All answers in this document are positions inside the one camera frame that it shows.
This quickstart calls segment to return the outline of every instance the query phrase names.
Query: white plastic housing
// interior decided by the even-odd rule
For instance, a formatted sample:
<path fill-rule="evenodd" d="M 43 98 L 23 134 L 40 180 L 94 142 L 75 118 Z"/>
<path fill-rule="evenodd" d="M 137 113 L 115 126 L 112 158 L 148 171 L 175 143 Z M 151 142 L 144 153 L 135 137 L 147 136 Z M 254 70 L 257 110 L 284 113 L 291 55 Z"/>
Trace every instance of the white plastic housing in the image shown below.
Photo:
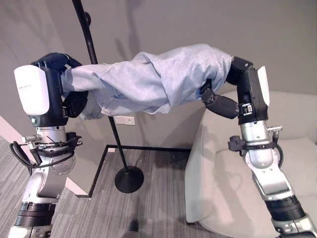
<path fill-rule="evenodd" d="M 264 102 L 267 106 L 269 106 L 269 90 L 265 66 L 262 66 L 258 69 L 258 77 Z"/>
<path fill-rule="evenodd" d="M 14 70 L 14 76 L 25 113 L 45 114 L 50 108 L 45 72 L 34 65 L 24 65 Z"/>

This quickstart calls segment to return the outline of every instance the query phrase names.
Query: cloth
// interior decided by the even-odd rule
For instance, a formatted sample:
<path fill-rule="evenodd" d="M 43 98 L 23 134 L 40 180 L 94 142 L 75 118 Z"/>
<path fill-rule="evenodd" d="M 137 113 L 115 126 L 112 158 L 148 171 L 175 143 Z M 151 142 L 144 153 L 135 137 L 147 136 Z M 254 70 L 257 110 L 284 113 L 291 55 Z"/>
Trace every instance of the cloth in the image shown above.
<path fill-rule="evenodd" d="M 231 56 L 206 44 L 180 47 L 161 55 L 138 53 L 131 61 L 83 65 L 61 76 L 64 92 L 89 91 L 83 119 L 145 111 L 168 113 L 200 98 L 211 79 L 214 91 L 225 82 Z"/>

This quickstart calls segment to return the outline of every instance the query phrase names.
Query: beige armchair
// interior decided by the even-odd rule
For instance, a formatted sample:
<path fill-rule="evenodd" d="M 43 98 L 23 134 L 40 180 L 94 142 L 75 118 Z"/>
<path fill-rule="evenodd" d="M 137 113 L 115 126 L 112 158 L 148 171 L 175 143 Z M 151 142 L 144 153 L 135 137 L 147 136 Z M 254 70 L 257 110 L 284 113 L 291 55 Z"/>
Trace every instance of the beige armchair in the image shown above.
<path fill-rule="evenodd" d="M 237 101 L 236 92 L 225 96 Z M 268 126 L 283 126 L 279 139 L 284 152 L 281 169 L 316 224 L 317 97 L 271 91 L 268 117 Z M 186 219 L 230 237 L 276 237 L 250 169 L 238 152 L 228 150 L 232 135 L 241 135 L 237 119 L 225 119 L 206 110 L 186 166 Z"/>

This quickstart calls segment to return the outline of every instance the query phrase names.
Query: cable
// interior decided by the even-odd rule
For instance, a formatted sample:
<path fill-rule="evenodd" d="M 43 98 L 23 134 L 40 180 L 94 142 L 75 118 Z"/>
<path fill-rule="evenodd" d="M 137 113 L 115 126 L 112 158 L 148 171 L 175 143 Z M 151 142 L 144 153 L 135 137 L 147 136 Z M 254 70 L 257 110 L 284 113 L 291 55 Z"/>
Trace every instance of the cable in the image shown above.
<path fill-rule="evenodd" d="M 29 163 L 27 161 L 28 158 L 25 155 L 25 153 L 24 153 L 24 155 L 26 156 L 26 158 L 24 157 L 23 154 L 19 153 L 19 149 L 18 148 L 20 148 L 20 147 L 19 147 L 19 144 L 16 141 L 14 141 L 13 143 L 10 144 L 10 150 L 13 153 L 13 155 L 18 159 L 18 161 L 20 161 L 21 164 L 23 164 L 27 168 L 31 168 L 31 169 L 39 169 L 39 168 L 44 168 L 44 167 L 56 165 L 58 163 L 61 163 L 61 162 L 64 162 L 64 161 L 68 160 L 69 158 L 71 158 L 75 154 L 75 152 L 72 151 L 71 154 L 69 156 L 67 156 L 66 158 L 64 158 L 64 159 L 61 159 L 59 161 L 56 161 L 56 162 L 53 162 L 53 163 L 50 163 L 50 164 L 47 164 L 47 165 L 37 166 L 37 165 L 33 165 L 33 164 Z"/>
<path fill-rule="evenodd" d="M 282 148 L 278 144 L 276 144 L 276 148 L 277 148 L 277 150 L 279 152 L 278 167 L 281 168 L 282 164 L 283 164 L 283 160 L 284 160 L 284 154 L 283 154 Z"/>

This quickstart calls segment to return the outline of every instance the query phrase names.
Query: chair cushion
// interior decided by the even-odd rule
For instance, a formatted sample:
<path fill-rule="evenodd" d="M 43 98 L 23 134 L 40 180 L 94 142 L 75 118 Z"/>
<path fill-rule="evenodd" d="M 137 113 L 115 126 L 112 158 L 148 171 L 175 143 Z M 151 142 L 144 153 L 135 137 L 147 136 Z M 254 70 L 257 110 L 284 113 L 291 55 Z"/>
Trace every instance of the chair cushion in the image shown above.
<path fill-rule="evenodd" d="M 317 224 L 317 146 L 307 138 L 280 140 L 282 170 L 305 212 Z M 208 230 L 237 238 L 272 238 L 270 214 L 256 189 L 250 169 L 239 153 L 216 153 L 211 171 L 203 170 L 203 190 L 209 194 L 200 223 Z"/>

